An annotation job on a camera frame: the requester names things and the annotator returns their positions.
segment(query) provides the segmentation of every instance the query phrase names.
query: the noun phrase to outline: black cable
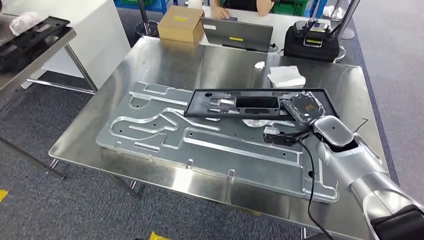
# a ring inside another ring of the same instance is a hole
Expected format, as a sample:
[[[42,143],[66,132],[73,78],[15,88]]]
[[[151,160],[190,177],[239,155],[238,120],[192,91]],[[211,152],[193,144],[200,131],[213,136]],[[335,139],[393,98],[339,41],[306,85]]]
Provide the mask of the black cable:
[[[269,51],[269,53],[277,52],[278,46],[275,43],[270,44],[269,46],[272,47],[272,48],[275,48],[275,50]]]
[[[362,118],[362,120],[364,120],[364,122],[361,123],[361,125],[359,125],[353,133],[356,133],[364,124],[368,122],[367,118]]]
[[[309,198],[309,203],[307,204],[307,214],[309,215],[309,218],[312,220],[312,222],[319,228],[321,229],[321,231],[324,233],[324,235],[330,239],[330,240],[334,240],[333,237],[327,232],[327,230],[321,226],[317,220],[315,220],[314,217],[312,217],[311,215],[311,203],[312,203],[312,198],[314,197],[314,188],[315,188],[315,165],[314,165],[314,160],[312,160],[312,154],[311,151],[309,151],[308,147],[306,147],[303,143],[301,143],[299,140],[295,140],[295,142],[297,144],[299,144],[300,146],[302,146],[302,148],[304,148],[307,152],[307,154],[309,155],[309,159],[310,159],[310,164],[312,165],[312,187],[310,188],[310,198]]]

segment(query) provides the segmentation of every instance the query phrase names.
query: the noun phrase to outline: yellow floor marking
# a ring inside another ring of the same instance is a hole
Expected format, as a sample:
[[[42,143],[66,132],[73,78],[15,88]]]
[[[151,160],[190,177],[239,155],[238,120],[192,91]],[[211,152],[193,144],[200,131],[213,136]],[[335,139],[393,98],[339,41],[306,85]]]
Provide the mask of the yellow floor marking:
[[[148,240],[170,240],[169,238],[164,238],[163,236],[158,236],[155,232],[151,232],[150,238]]]
[[[0,189],[0,203],[8,195],[8,191]]]

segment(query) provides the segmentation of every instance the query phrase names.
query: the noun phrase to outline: yellow label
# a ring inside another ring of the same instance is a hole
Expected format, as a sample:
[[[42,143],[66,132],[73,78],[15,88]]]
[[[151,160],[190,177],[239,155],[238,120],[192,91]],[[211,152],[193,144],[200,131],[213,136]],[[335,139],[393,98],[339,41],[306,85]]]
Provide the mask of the yellow label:
[[[322,42],[322,41],[307,39],[307,40],[306,40],[306,42],[307,42],[307,43],[312,43],[312,44],[321,44],[321,42]]]
[[[186,17],[182,17],[182,16],[174,16],[174,17],[173,17],[173,19],[174,19],[175,21],[179,21],[179,22],[187,22],[187,19],[188,19],[188,18],[186,18]]]
[[[234,40],[234,41],[243,42],[243,38],[238,38],[238,37],[230,36],[230,37],[229,37],[229,39],[230,39],[230,40]]]
[[[0,203],[8,195],[8,191],[0,189]]]
[[[319,33],[325,33],[326,32],[324,30],[317,30],[317,29],[310,29],[309,31],[311,31],[311,32],[319,32]]]

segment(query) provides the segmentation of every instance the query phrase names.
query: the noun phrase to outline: metal pole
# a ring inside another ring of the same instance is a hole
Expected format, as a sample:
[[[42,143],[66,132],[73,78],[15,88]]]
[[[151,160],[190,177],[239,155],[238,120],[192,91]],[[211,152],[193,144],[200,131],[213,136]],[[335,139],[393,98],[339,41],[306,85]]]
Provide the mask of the metal pole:
[[[157,21],[149,21],[147,17],[145,4],[143,0],[138,0],[138,7],[140,8],[142,23],[135,27],[135,34],[137,36],[155,36],[158,34],[158,22]]]
[[[306,236],[306,228],[304,228],[303,226],[300,227],[300,240],[305,240],[307,239]]]
[[[60,83],[54,83],[54,82],[31,79],[31,78],[28,78],[26,80],[30,83],[46,85],[46,86],[50,86],[50,87],[66,89],[66,90],[76,91],[76,92],[80,92],[80,93],[92,94],[92,95],[96,94],[93,90],[87,90],[87,89],[84,89],[84,88],[81,88],[81,87],[67,86],[67,85],[63,85],[63,84],[60,84]]]
[[[31,154],[27,153],[26,151],[23,151],[22,149],[8,142],[6,139],[2,137],[0,137],[0,149],[3,149],[11,154],[18,155],[19,157],[25,159],[26,161],[28,161],[30,164],[34,165],[35,167],[43,171],[46,171],[49,175],[52,175],[59,179],[65,178],[65,176],[62,173],[51,169],[49,166],[47,166],[46,164],[44,164],[37,158],[33,157]]]
[[[358,7],[358,4],[361,0],[352,0],[350,1],[349,7],[346,10],[346,13],[344,14],[343,20],[340,23],[340,28],[337,33],[337,39],[340,40],[340,37],[342,36],[345,29],[348,27],[349,22],[352,19],[352,16],[354,15],[355,10]]]
[[[147,18],[147,13],[146,13],[146,9],[145,9],[145,3],[143,2],[143,0],[138,0],[137,2],[138,2],[138,7],[140,8],[141,19],[143,21],[143,25],[144,25],[146,35],[150,35],[151,31],[150,31],[150,27],[149,27],[149,19]]]
[[[81,61],[78,59],[78,57],[75,54],[72,47],[69,46],[69,44],[67,44],[64,48],[65,48],[65,51],[67,52],[67,54],[69,55],[70,59],[72,59],[73,63],[75,63],[76,67],[81,72],[84,79],[90,85],[91,89],[93,89],[93,91],[96,93],[98,91],[96,85],[94,84],[94,82],[93,82],[92,78],[90,77],[89,73],[87,72],[86,68],[83,66]]]
[[[330,15],[330,18],[331,18],[331,19],[334,19],[334,17],[336,16],[336,13],[337,13],[337,11],[339,10],[339,7],[340,7],[340,3],[341,3],[341,1],[342,1],[342,0],[337,0],[337,1],[335,2],[335,4],[334,4],[334,10],[332,11],[332,13],[331,13],[331,15]]]
[[[132,187],[135,187],[135,184],[131,183],[131,186],[128,186],[128,184],[122,180],[122,178],[112,175],[112,174],[106,174],[116,185],[118,185],[122,190],[124,190],[128,195],[133,197],[134,199],[139,199],[140,195],[138,195]]]

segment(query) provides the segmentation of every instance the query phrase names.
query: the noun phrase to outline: white paper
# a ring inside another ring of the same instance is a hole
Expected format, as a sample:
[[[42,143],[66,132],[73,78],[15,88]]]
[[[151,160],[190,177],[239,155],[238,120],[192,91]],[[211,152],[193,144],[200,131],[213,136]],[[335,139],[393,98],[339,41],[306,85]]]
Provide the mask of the white paper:
[[[269,70],[268,78],[276,88],[302,88],[306,83],[297,66],[277,66]]]
[[[216,30],[217,27],[214,25],[207,25],[207,24],[203,24],[203,28],[204,29],[209,29],[209,30]]]

